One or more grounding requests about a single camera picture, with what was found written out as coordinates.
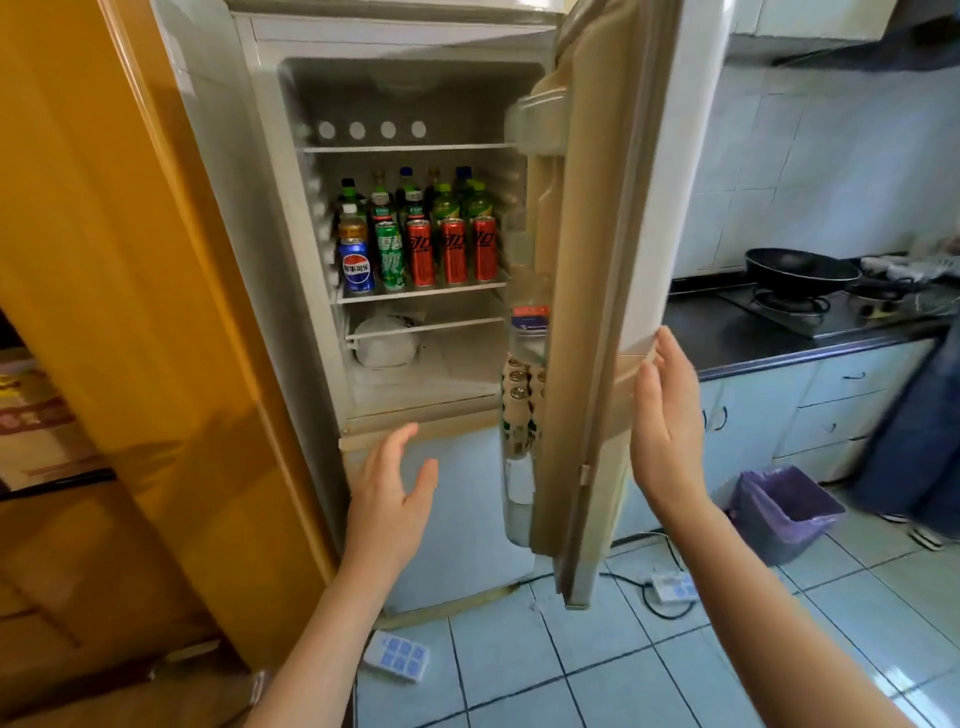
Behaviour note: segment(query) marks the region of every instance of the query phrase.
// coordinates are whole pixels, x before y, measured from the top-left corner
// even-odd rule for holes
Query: trash can
[[[791,465],[743,473],[731,521],[763,563],[776,567],[800,556],[846,512],[836,498]]]

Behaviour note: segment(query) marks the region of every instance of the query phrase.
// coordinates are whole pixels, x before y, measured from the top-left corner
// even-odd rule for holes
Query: pepsi can
[[[362,237],[341,239],[340,259],[344,268],[344,280],[351,293],[370,293],[373,291],[373,266],[367,241]]]

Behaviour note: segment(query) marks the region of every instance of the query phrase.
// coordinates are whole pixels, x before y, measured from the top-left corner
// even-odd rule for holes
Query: hand
[[[388,590],[420,547],[437,488],[439,463],[430,459],[413,493],[403,491],[400,459],[417,430],[416,423],[404,425],[373,446],[350,494],[343,568],[381,578]]]
[[[669,328],[657,331],[656,351],[636,374],[630,460],[634,480],[663,522],[706,500],[707,488],[697,373]]]

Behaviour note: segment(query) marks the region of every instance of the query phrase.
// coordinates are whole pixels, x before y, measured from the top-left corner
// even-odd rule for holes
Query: red can
[[[408,220],[407,240],[410,241],[410,275],[414,285],[423,287],[437,282],[433,267],[433,243],[430,242],[429,220]]]
[[[444,272],[447,283],[467,282],[467,226],[459,217],[445,217],[440,221],[444,240]]]
[[[473,240],[476,244],[474,276],[477,280],[496,278],[496,220],[489,215],[473,218]]]

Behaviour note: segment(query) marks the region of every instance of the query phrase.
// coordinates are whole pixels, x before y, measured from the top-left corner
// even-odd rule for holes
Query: stove burner
[[[823,316],[830,310],[830,301],[823,297],[812,299],[785,299],[773,291],[754,291],[751,303],[790,316]]]

